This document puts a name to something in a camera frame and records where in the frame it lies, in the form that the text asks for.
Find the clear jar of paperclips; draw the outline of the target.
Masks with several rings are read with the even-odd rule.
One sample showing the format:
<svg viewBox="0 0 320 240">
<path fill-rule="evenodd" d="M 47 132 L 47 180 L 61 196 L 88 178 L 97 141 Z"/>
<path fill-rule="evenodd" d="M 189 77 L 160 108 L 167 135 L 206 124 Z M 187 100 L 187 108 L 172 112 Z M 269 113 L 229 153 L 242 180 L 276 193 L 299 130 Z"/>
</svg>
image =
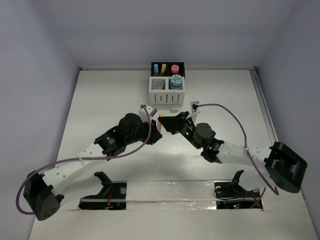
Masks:
<svg viewBox="0 0 320 240">
<path fill-rule="evenodd" d="M 153 79 L 151 83 L 152 90 L 163 90 L 165 87 L 165 83 L 163 80 L 160 79 Z"/>
</svg>

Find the pink-capped tube of crayons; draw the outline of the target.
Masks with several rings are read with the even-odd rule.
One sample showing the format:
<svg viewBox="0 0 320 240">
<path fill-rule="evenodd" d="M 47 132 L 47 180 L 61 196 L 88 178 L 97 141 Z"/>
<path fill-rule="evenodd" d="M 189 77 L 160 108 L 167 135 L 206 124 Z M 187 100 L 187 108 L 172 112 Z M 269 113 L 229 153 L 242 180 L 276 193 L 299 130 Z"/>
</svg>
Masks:
<svg viewBox="0 0 320 240">
<path fill-rule="evenodd" d="M 176 75 L 179 73 L 180 67 L 177 64 L 173 64 L 170 68 L 170 71 L 173 75 Z"/>
</svg>

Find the yellow marker cap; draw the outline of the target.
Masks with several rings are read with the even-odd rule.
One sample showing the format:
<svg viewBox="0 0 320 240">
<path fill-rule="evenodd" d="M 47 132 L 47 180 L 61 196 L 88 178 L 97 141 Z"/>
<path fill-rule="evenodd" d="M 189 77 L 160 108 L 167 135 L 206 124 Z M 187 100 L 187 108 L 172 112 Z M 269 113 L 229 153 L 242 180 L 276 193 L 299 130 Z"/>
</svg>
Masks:
<svg viewBox="0 0 320 240">
<path fill-rule="evenodd" d="M 160 73 L 161 73 L 162 75 L 165 74 L 166 68 L 167 68 L 167 65 L 166 65 L 165 63 L 163 63 L 163 64 L 161 65 L 161 70 L 160 70 Z"/>
</svg>

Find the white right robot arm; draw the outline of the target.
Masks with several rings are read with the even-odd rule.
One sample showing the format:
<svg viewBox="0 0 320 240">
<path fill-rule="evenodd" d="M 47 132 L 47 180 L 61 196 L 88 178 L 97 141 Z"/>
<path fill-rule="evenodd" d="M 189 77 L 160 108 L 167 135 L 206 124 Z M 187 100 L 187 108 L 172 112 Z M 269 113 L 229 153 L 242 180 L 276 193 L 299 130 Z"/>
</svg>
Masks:
<svg viewBox="0 0 320 240">
<path fill-rule="evenodd" d="M 210 163 L 239 164 L 249 166 L 250 171 L 238 170 L 230 190 L 235 196 L 260 188 L 279 188 L 298 193 L 307 169 L 307 162 L 283 142 L 271 147 L 255 147 L 231 144 L 217 139 L 208 123 L 194 123 L 189 112 L 176 116 L 160 116 L 158 121 L 172 135 L 181 134 Z"/>
</svg>

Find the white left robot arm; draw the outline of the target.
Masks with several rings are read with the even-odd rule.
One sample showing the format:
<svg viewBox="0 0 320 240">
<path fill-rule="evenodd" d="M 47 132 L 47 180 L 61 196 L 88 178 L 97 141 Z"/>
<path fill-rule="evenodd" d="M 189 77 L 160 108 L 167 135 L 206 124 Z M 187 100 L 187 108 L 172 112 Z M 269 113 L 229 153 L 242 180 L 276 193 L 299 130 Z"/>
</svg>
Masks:
<svg viewBox="0 0 320 240">
<path fill-rule="evenodd" d="M 118 125 L 97 137 L 78 156 L 29 173 L 17 193 L 16 207 L 20 207 L 20 196 L 23 196 L 31 208 L 30 215 L 39 221 L 52 217 L 66 198 L 63 191 L 77 178 L 106 161 L 130 156 L 162 138 L 153 115 L 147 106 L 138 114 L 127 113 Z"/>
</svg>

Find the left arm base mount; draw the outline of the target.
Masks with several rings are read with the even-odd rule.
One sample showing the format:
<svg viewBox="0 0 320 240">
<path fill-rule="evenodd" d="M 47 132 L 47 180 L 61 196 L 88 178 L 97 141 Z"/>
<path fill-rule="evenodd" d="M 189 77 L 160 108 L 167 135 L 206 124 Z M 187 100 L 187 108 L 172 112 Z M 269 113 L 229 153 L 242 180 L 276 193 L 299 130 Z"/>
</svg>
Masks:
<svg viewBox="0 0 320 240">
<path fill-rule="evenodd" d="M 87 195 L 80 199 L 81 210 L 126 210 L 127 209 L 127 182 L 112 180 L 103 172 L 95 172 L 102 188 L 94 195 Z"/>
</svg>

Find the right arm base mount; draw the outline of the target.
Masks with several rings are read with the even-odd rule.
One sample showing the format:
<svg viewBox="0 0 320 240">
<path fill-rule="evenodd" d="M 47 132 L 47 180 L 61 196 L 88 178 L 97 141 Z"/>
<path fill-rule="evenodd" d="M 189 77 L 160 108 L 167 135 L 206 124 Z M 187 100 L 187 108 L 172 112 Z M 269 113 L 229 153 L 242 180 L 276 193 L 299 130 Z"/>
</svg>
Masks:
<svg viewBox="0 0 320 240">
<path fill-rule="evenodd" d="M 263 209 L 259 190 L 247 191 L 239 185 L 243 172 L 237 171 L 230 181 L 214 183 L 213 196 L 218 210 Z"/>
</svg>

